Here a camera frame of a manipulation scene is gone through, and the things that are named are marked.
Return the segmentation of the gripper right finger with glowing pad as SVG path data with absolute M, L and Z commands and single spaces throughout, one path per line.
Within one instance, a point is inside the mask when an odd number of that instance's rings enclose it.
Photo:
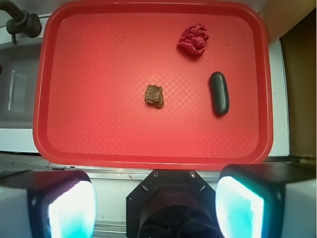
M 226 238 L 315 238 L 316 166 L 227 165 L 216 186 L 215 209 Z

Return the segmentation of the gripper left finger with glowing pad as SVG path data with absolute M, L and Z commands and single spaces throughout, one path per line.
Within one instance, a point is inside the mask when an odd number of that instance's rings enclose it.
M 86 172 L 2 171 L 2 238 L 91 238 L 97 194 Z

